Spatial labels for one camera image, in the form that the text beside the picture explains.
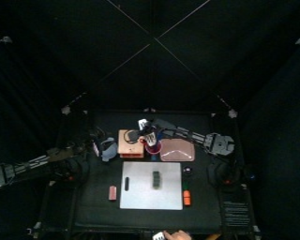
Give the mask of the person's hand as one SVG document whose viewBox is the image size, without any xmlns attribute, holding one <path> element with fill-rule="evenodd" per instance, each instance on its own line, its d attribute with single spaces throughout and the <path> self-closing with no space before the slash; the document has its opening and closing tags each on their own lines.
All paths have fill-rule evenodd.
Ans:
<svg viewBox="0 0 300 240">
<path fill-rule="evenodd" d="M 177 231 L 175 233 L 168 233 L 163 231 L 167 240 L 191 240 L 191 236 L 184 231 Z"/>
</svg>

